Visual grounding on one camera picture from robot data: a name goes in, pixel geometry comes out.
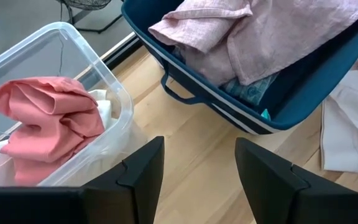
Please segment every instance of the clear plastic bin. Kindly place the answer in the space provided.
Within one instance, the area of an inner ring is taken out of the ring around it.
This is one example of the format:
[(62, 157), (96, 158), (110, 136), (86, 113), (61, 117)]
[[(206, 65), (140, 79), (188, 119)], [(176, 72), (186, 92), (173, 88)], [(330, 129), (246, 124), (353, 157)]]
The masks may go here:
[[(0, 55), (0, 86), (9, 80), (53, 75), (75, 78), (88, 91), (107, 90), (117, 121), (39, 186), (81, 186), (147, 142), (133, 122), (128, 92), (70, 24), (49, 24)], [(0, 141), (19, 126), (0, 114)]]

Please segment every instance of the plastic storage bin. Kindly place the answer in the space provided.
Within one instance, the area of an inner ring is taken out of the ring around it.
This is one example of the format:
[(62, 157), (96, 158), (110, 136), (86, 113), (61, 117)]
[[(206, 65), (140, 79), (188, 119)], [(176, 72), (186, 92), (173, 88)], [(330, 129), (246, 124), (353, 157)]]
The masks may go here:
[[(73, 26), (49, 24), (0, 55), (0, 85), (18, 78), (53, 75), (75, 78), (88, 91), (107, 90), (112, 117), (117, 121), (39, 186), (81, 186), (147, 142), (133, 121), (128, 92)], [(0, 141), (19, 126), (0, 114)]]
[[(260, 115), (261, 111), (253, 110), (187, 67), (172, 54), (173, 46), (159, 42), (148, 32), (150, 26), (161, 21), (166, 13), (174, 11), (182, 2), (125, 0), (121, 10), (147, 50), (163, 65), (165, 75), (161, 83), (170, 96), (188, 105), (204, 103), (233, 125), (251, 134), (276, 133), (306, 119), (358, 58), (357, 20), (337, 37), (280, 72), (265, 93), (265, 96), (270, 96), (264, 97), (265, 108), (271, 116), (271, 120), (267, 120)], [(185, 99), (169, 89), (168, 77), (172, 77), (194, 97)]]

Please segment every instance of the black metal stand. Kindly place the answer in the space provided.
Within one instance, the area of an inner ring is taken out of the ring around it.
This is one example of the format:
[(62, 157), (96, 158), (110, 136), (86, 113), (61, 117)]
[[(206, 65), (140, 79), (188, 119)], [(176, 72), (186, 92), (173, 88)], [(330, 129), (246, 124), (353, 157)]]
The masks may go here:
[[(74, 20), (74, 16), (73, 16), (73, 10), (71, 9), (71, 7), (69, 5), (67, 5), (65, 2), (63, 2), (64, 5), (67, 8), (68, 11), (68, 17), (69, 17), (69, 21), (70, 24), (75, 26), (76, 21)], [(98, 34), (101, 34), (102, 32), (106, 31), (108, 28), (110, 28), (114, 23), (116, 23), (120, 18), (122, 17), (122, 14), (120, 14), (119, 16), (115, 17), (109, 24), (107, 24), (105, 27), (103, 27), (102, 29), (85, 29), (85, 28), (77, 28), (76, 29), (78, 31), (83, 31), (83, 32), (96, 32)]]

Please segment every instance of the blue laundry basket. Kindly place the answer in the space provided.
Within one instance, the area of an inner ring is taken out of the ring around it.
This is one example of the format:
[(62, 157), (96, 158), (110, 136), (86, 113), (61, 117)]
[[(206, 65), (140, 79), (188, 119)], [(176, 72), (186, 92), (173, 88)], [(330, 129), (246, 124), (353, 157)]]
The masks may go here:
[[(268, 99), (271, 120), (210, 84), (200, 74), (172, 55), (173, 47), (155, 39), (148, 28), (174, 11), (183, 0), (125, 0), (122, 15), (147, 50), (163, 65), (161, 79), (165, 91), (178, 101), (192, 105), (204, 103), (238, 128), (251, 134), (270, 134), (293, 127), (307, 118), (341, 81), (358, 58), (358, 21), (310, 55), (280, 72), (288, 86), (286, 94)], [(168, 77), (190, 91), (184, 99), (166, 85)]]

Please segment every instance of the wooden floor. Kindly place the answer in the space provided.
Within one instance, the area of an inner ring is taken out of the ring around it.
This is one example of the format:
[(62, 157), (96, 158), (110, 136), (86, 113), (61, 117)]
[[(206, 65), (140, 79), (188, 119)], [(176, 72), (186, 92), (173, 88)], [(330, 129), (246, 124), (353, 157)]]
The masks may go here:
[[(165, 170), (156, 224), (255, 223), (234, 160), (245, 137), (298, 166), (358, 191), (358, 174), (320, 165), (321, 108), (288, 131), (251, 136), (205, 105), (188, 106), (160, 86), (162, 69), (144, 48), (113, 70), (135, 103), (135, 121), (149, 138), (165, 136)], [(175, 82), (169, 86), (191, 96)]]

